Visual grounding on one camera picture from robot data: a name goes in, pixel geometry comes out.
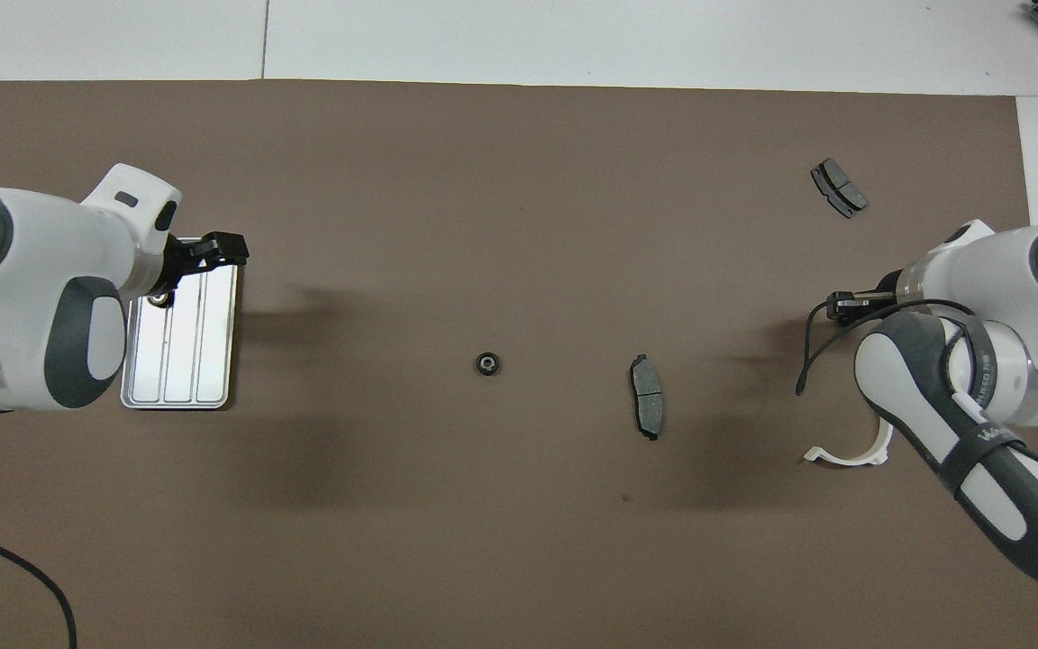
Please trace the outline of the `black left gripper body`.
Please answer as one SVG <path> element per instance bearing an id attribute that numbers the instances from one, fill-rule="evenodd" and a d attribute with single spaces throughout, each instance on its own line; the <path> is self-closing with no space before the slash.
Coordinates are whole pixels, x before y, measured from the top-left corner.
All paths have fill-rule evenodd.
<path id="1" fill-rule="evenodd" d="M 176 290 L 177 282 L 184 276 L 187 261 L 188 247 L 184 242 L 166 242 L 158 276 L 159 291 Z"/>

